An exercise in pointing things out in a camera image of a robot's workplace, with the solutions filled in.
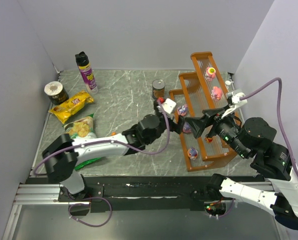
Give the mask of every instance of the canned food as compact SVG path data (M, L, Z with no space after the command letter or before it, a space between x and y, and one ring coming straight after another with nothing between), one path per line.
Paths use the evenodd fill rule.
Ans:
M52 81L44 87L45 94L48 95L51 102L55 105L59 105L69 99L67 92L60 82Z
M152 97L153 97L153 99L158 99L158 98L164 97L164 87L165 87L165 83L161 79L155 79L152 82Z

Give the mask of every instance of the gray marble surface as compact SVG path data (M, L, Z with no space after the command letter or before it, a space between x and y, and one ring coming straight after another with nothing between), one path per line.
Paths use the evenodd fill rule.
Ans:
M86 105L68 122L94 114L98 138L110 136L112 132L120 133L127 130L147 114L154 113L151 97L152 81L157 78L162 79L166 83L165 97L168 97L169 90L181 88L178 75L182 72L185 71L95 70L94 75L99 86L99 92L94 96L95 103ZM64 71L59 79L70 97L85 89L78 70ZM54 115L49 114L35 165L42 160L42 151L63 133L61 122ZM157 151L165 143L166 133L147 146L146 150ZM241 159L237 156L221 169L187 172L180 138L172 132L167 149L158 155L137 153L128 156L103 157L79 172L84 176L211 176L214 173L227 176L255 176L256 172L250 168L251 162L251 159ZM44 173L45 170L41 168L38 172Z

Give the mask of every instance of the pink figurine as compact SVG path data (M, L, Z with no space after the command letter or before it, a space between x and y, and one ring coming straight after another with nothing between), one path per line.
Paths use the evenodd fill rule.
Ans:
M212 99L215 100L215 101L218 101L218 100L221 99L222 95L223 95L222 90L219 87L214 86L212 91L211 91Z
M214 69L214 67L207 67L205 73L206 73L206 79L208 81L212 81L213 79L215 79L215 69Z

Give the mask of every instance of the chip bag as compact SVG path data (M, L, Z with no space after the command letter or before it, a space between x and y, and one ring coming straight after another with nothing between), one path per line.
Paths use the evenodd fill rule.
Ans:
M62 123L65 123L69 117L81 110L85 104L92 103L93 101L93 97L82 90L67 101L49 110L49 112L54 114Z
M65 133L70 135L71 139L96 139L97 136L95 135L95 131L93 129L93 114L86 116L84 118L81 118L77 121L70 122L69 124L66 124L63 126ZM77 165L74 169L78 171L79 169L94 163L95 161L99 160L98 158L93 158L86 160L84 162L77 162L79 165Z

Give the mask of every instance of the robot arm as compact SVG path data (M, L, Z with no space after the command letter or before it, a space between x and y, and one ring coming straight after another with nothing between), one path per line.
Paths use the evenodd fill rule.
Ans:
M95 140L83 138L72 140L68 134L59 136L42 153L44 160L40 165L44 163L49 183L60 183L70 194L83 196L85 184L83 177L74 170L77 164L98 157L123 156L143 152L145 146L158 139L167 128L170 132L180 134L184 122L176 124L170 118L176 103L171 99L158 99L158 101L159 103L157 100L153 103L155 114L145 116L138 124L121 134Z
M69 135L62 135L42 153L45 159L52 155L44 162L49 182L61 183L79 200L77 195L84 196L85 190L83 177L74 170L79 161L134 154L137 153L135 148L142 151L161 136L167 123L171 132L180 134L184 122L187 122L195 138L199 138L205 128L212 126L205 137L211 139L218 135L243 159L254 157L251 167L271 181L276 192L254 189L214 174L207 187L208 193L218 194L216 199L227 197L252 204L275 216L282 225L298 230L298 175L294 170L297 166L292 164L289 150L273 142L277 131L262 118L249 118L243 126L241 121L240 124L236 123L238 118L234 111L246 103L246 100L240 100L241 96L241 92L232 92L228 95L229 105L206 109L203 117L180 116L177 124L170 117L165 120L161 113L161 107L169 114L174 110L175 102L167 99L162 105L155 101L155 115L147 115L121 134L91 141L72 140Z
M246 100L237 100L235 104L234 96L240 98L244 94L233 92L228 97L228 106L204 110L203 117L187 117L185 121L195 138L212 126L206 138L218 135L242 158L254 157L251 167L267 178L276 192L254 189L219 174L212 176L209 187L223 197L259 207L282 225L298 230L298 176L294 170L297 166L292 165L289 150L273 142L277 131L262 118L249 118L243 126L236 124L234 111Z

